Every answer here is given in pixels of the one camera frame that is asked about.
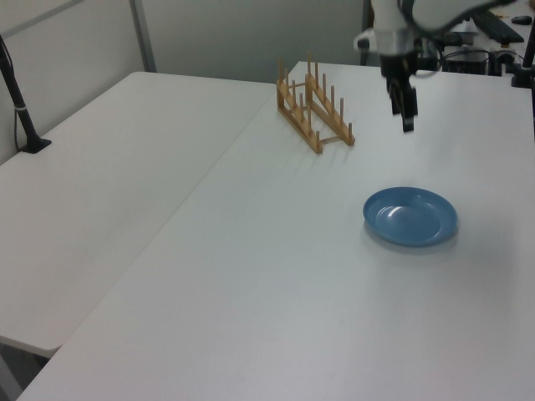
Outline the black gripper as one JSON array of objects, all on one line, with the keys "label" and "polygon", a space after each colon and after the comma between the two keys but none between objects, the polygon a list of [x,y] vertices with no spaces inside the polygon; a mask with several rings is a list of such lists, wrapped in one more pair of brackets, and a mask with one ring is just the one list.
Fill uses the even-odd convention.
[{"label": "black gripper", "polygon": [[405,133],[414,130],[414,119],[418,115],[416,89],[410,84],[410,76],[417,71],[417,52],[397,55],[380,55],[380,72],[386,79],[393,115],[402,115]]}]

